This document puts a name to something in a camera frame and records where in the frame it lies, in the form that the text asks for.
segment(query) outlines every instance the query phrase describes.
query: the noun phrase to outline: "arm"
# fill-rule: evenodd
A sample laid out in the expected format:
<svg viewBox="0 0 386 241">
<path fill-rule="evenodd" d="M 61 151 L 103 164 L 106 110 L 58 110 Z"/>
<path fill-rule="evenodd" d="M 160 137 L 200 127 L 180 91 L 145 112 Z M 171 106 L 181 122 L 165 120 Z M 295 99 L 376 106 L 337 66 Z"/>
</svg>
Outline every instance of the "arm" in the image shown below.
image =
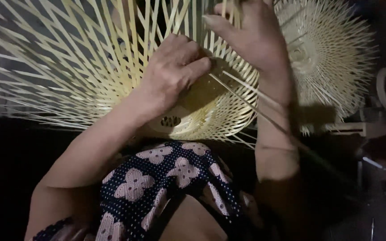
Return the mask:
<svg viewBox="0 0 386 241">
<path fill-rule="evenodd" d="M 258 109 L 290 132 L 290 104 L 294 84 L 286 42 L 280 32 L 271 0 L 247 0 L 241 3 L 242 29 L 235 29 L 226 19 L 206 15 L 207 25 L 248 63 L 260 71 L 259 90 L 278 103 L 259 98 Z M 214 11 L 222 12 L 217 4 Z M 269 206 L 281 219 L 288 238 L 312 240 L 308 234 L 307 202 L 299 174 L 297 148 L 290 139 L 260 115 L 255 149 L 255 197 Z"/>
<path fill-rule="evenodd" d="M 153 54 L 141 84 L 111 112 L 80 134 L 36 186 L 25 240 L 67 217 L 89 221 L 98 197 L 92 184 L 115 164 L 111 161 L 134 133 L 174 106 L 179 93 L 211 68 L 199 46 L 186 36 L 169 35 Z"/>
</svg>

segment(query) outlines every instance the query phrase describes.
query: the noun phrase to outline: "clothing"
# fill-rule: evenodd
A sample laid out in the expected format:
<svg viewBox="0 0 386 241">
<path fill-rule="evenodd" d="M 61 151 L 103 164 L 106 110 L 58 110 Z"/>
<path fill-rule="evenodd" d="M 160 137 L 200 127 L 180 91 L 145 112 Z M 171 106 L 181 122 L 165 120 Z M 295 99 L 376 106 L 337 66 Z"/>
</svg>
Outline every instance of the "clothing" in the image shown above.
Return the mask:
<svg viewBox="0 0 386 241">
<path fill-rule="evenodd" d="M 236 187 L 227 165 L 206 145 L 170 141 L 126 160 L 103 179 L 100 225 L 96 232 L 84 233 L 85 240 L 95 235 L 99 241 L 149 240 L 162 211 L 169 210 L 165 206 L 182 195 L 207 208 L 229 237 L 251 223 L 263 226 L 253 197 Z M 61 220 L 33 240 L 52 240 L 70 225 L 71 219 Z"/>
</svg>

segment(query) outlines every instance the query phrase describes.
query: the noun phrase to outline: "hand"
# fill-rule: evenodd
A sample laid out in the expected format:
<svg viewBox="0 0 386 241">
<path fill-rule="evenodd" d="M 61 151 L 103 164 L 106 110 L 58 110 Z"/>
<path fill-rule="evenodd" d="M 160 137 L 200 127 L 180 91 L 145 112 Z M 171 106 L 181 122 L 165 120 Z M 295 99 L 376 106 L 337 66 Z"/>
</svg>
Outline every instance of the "hand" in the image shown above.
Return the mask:
<svg viewBox="0 0 386 241">
<path fill-rule="evenodd" d="M 204 15 L 207 26 L 222 37 L 232 49 L 260 71 L 260 90 L 283 106 L 291 100 L 292 81 L 287 47 L 281 34 L 271 0 L 247 0 L 241 3 L 242 29 L 226 18 Z M 226 12 L 233 8 L 227 3 Z M 222 3 L 215 6 L 222 14 Z"/>
<path fill-rule="evenodd" d="M 170 34 L 153 53 L 141 84 L 130 98 L 147 121 L 173 107 L 181 91 L 211 69 L 211 60 L 195 42 L 184 35 Z"/>
</svg>

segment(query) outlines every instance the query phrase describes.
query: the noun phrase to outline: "woven bamboo basket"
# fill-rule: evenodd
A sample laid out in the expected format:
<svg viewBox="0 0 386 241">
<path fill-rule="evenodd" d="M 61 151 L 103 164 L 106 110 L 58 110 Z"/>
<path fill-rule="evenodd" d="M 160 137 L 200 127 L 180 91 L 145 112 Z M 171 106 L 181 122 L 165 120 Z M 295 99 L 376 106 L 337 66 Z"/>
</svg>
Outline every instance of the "woven bamboo basket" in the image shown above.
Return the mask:
<svg viewBox="0 0 386 241">
<path fill-rule="evenodd" d="M 184 34 L 208 50 L 217 68 L 149 123 L 147 135 L 252 147 L 235 134 L 257 114 L 259 74 L 204 28 L 201 16 L 214 5 L 209 0 L 0 0 L 0 98 L 6 100 L 1 106 L 11 117 L 86 129 L 138 86 L 165 37 Z M 366 91 L 373 52 L 366 48 L 367 24 L 351 20 L 340 1 L 278 0 L 275 10 L 299 103 L 335 107 L 340 121 L 361 105 Z M 228 14 L 239 28 L 238 10 Z"/>
</svg>

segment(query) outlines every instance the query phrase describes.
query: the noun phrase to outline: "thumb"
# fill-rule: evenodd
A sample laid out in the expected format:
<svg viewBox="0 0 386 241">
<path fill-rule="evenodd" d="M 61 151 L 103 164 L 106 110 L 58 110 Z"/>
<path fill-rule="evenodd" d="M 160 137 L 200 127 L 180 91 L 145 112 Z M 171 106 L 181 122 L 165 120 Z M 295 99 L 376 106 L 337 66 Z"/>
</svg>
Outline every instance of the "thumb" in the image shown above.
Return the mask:
<svg viewBox="0 0 386 241">
<path fill-rule="evenodd" d="M 202 18 L 209 29 L 222 37 L 229 45 L 233 45 L 234 38 L 239 30 L 227 19 L 218 15 L 203 15 Z"/>
</svg>

